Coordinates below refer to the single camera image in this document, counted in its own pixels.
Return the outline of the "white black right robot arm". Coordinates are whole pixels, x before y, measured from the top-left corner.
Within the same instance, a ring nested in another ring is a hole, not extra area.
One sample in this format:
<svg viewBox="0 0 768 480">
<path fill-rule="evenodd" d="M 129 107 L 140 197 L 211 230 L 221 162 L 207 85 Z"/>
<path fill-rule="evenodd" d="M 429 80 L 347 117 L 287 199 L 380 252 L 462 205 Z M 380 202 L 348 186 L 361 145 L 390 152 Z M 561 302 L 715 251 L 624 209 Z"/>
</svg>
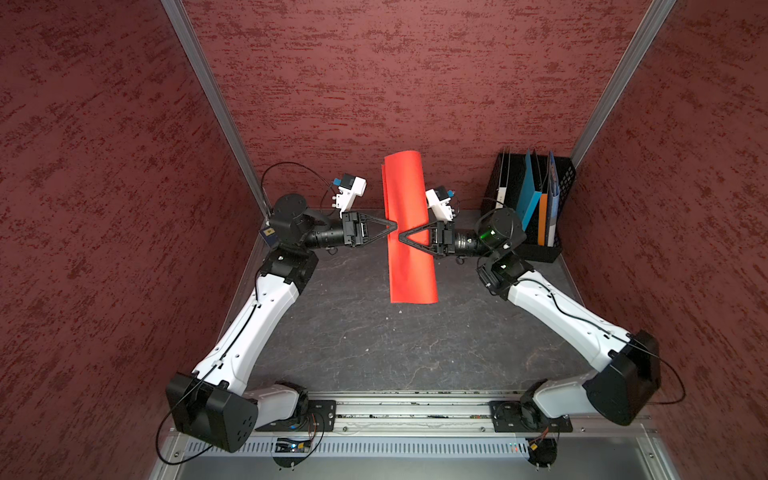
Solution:
<svg viewBox="0 0 768 480">
<path fill-rule="evenodd" d="M 587 361 L 588 373 L 539 381 L 520 397 L 520 416 L 529 430 L 580 414 L 630 425 L 661 384 L 656 339 L 646 331 L 632 334 L 558 290 L 518 254 L 525 239 L 511 208 L 489 211 L 472 231 L 436 220 L 398 236 L 401 244 L 434 257 L 477 258 L 478 277 L 491 294 L 533 315 Z"/>
</svg>

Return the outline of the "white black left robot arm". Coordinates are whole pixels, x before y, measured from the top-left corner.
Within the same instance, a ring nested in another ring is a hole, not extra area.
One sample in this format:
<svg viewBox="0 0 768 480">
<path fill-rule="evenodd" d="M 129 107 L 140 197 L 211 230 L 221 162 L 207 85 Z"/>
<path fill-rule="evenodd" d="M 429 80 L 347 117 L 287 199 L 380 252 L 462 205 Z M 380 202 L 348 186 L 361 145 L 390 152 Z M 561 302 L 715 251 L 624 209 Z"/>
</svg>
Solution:
<svg viewBox="0 0 768 480">
<path fill-rule="evenodd" d="M 234 453 L 258 428 L 280 422 L 304 427 L 309 417 L 305 388 L 278 382 L 247 389 L 256 360 L 309 283 L 317 250 L 362 247 L 396 229 L 394 221 L 355 211 L 331 219 L 299 194 L 281 197 L 268 220 L 267 236 L 274 244 L 245 305 L 192 374 L 176 374 L 166 388 L 176 430 Z"/>
</svg>

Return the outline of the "white book in organizer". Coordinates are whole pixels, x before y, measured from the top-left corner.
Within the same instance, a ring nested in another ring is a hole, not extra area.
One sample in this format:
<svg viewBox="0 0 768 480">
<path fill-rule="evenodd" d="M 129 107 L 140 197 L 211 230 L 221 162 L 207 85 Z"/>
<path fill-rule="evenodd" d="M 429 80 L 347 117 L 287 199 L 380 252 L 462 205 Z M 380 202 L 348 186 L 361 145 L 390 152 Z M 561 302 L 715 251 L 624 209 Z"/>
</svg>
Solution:
<svg viewBox="0 0 768 480">
<path fill-rule="evenodd" d="M 498 155 L 498 181 L 495 193 L 495 205 L 496 208 L 504 208 L 506 206 L 506 195 L 508 188 L 509 178 L 509 158 L 506 151 L 502 151 Z"/>
</svg>

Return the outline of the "dark blue book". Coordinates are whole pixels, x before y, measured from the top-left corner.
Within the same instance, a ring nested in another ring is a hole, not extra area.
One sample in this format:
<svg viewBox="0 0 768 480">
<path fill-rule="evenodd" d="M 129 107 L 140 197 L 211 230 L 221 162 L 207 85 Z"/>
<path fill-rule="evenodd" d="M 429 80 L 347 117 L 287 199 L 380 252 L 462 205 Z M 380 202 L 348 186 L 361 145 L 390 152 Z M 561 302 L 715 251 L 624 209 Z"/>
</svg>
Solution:
<svg viewBox="0 0 768 480">
<path fill-rule="evenodd" d="M 269 249 L 274 248 L 280 241 L 279 235 L 275 229 L 268 224 L 261 228 L 259 234 L 260 238 Z"/>
</svg>

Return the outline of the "orange folder in organizer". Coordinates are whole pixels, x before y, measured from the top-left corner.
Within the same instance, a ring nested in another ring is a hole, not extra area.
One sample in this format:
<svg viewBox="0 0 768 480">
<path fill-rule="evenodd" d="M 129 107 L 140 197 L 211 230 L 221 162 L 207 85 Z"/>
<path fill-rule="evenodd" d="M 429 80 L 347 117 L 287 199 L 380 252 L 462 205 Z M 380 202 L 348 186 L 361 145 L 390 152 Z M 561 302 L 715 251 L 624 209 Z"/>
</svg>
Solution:
<svg viewBox="0 0 768 480">
<path fill-rule="evenodd" d="M 546 193 L 542 193 L 539 199 L 538 207 L 537 244 L 539 246 L 547 245 L 547 217 L 548 195 Z"/>
</svg>

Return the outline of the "blue folder in organizer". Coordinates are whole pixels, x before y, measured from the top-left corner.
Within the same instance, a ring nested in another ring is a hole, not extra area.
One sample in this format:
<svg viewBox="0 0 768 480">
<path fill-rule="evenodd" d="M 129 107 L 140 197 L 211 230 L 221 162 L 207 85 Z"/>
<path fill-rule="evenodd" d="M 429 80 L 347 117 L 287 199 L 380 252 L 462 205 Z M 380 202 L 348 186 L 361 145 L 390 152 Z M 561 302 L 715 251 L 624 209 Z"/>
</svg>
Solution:
<svg viewBox="0 0 768 480">
<path fill-rule="evenodd" d="M 546 230 L 546 245 L 553 247 L 555 243 L 556 225 L 559 210 L 560 199 L 560 184 L 559 174 L 557 170 L 557 163 L 552 152 L 548 155 L 548 213 L 547 213 L 547 230 Z"/>
</svg>

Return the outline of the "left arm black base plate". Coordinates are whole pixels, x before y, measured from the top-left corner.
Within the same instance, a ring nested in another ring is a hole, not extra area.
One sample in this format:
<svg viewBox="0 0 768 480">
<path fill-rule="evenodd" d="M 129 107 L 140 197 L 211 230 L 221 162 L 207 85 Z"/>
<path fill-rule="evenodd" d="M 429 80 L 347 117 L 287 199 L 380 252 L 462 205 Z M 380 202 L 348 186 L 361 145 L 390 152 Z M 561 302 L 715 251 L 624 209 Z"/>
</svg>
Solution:
<svg viewBox="0 0 768 480">
<path fill-rule="evenodd" d="M 260 427 L 259 431 L 313 434 L 334 430 L 337 414 L 335 400 L 309 399 L 301 408 L 297 416 L 269 423 Z"/>
</svg>

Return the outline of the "aluminium front rail frame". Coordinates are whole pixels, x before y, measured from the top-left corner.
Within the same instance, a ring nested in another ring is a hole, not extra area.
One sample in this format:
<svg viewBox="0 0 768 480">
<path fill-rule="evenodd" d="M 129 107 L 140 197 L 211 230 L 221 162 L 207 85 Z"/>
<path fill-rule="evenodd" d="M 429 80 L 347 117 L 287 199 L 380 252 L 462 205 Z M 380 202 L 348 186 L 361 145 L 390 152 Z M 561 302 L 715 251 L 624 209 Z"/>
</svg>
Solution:
<svg viewBox="0 0 768 480">
<path fill-rule="evenodd" d="M 155 479 L 674 479 L 651 416 L 628 426 L 564 416 L 571 433 L 496 433 L 491 401 L 517 391 L 318 392 L 335 400 L 332 432 L 251 433 L 229 453 L 172 433 Z"/>
</svg>

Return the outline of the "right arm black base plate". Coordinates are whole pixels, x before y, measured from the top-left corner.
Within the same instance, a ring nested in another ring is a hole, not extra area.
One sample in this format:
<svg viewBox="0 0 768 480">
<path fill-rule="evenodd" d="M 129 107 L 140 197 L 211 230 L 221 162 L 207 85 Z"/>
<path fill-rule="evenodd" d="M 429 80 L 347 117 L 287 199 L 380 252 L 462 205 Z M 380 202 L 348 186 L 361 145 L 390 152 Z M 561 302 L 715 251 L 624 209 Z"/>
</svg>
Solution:
<svg viewBox="0 0 768 480">
<path fill-rule="evenodd" d="M 491 420 L 496 433 L 542 434 L 571 433 L 573 426 L 564 416 L 550 418 L 541 413 L 536 405 L 521 401 L 491 401 Z"/>
</svg>

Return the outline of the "right aluminium corner post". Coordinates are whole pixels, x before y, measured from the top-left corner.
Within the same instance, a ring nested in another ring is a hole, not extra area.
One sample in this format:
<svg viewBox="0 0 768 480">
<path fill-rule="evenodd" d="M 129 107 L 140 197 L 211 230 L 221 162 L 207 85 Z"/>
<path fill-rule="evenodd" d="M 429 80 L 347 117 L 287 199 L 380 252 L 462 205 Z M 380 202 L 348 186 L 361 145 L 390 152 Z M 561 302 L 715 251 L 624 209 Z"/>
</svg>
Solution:
<svg viewBox="0 0 768 480">
<path fill-rule="evenodd" d="M 650 2 L 584 130 L 572 149 L 571 160 L 575 168 L 579 168 L 584 161 L 590 147 L 620 100 L 675 4 L 675 0 L 653 0 Z"/>
</svg>

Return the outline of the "aluminium corner post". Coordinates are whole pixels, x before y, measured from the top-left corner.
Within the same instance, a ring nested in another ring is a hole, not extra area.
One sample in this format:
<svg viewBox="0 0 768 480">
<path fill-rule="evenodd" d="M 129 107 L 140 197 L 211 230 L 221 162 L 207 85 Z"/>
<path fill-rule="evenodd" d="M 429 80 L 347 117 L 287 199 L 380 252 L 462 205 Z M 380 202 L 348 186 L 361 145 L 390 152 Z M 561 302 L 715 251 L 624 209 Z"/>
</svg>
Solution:
<svg viewBox="0 0 768 480">
<path fill-rule="evenodd" d="M 270 209 L 259 176 L 251 162 L 245 143 L 240 136 L 232 114 L 218 86 L 185 6 L 180 0 L 161 0 L 161 4 L 202 87 L 252 196 L 264 218 L 267 218 Z"/>
<path fill-rule="evenodd" d="M 653 0 L 650 2 L 584 130 L 572 149 L 571 160 L 575 168 L 579 168 L 584 161 L 590 147 L 620 100 L 675 4 L 675 0 Z"/>
</svg>

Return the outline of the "left aluminium corner post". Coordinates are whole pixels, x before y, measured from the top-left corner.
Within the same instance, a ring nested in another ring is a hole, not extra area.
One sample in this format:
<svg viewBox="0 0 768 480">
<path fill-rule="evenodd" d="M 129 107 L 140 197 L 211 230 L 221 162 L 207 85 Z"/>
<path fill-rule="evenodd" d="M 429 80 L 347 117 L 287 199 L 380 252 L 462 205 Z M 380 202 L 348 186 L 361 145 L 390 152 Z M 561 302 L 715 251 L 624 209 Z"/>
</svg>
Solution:
<svg viewBox="0 0 768 480">
<path fill-rule="evenodd" d="M 245 143 L 240 136 L 232 114 L 218 86 L 185 6 L 180 0 L 161 0 L 161 4 L 202 87 L 252 196 L 264 218 L 267 218 L 270 209 L 259 176 L 251 162 Z"/>
</svg>

